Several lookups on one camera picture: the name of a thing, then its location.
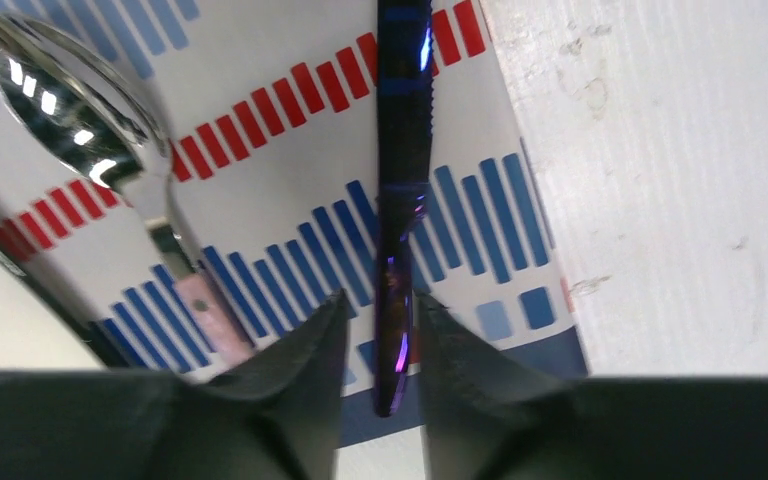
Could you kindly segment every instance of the knife blade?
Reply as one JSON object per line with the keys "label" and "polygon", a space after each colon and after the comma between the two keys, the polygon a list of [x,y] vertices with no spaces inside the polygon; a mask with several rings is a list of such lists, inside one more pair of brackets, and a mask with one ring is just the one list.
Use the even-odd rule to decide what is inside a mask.
{"label": "knife blade", "polygon": [[425,214],[431,164],[431,0],[378,2],[378,252],[373,404],[399,408],[413,327],[413,226]]}

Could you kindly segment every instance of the metal spoon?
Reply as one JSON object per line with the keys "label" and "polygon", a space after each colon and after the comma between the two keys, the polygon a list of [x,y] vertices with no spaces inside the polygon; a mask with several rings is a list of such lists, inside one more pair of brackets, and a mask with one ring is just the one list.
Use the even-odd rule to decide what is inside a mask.
{"label": "metal spoon", "polygon": [[212,283],[199,273],[173,228],[171,161],[156,116],[104,59],[39,20],[0,14],[4,103],[67,167],[122,195],[176,279],[175,289],[230,366],[250,358]]}

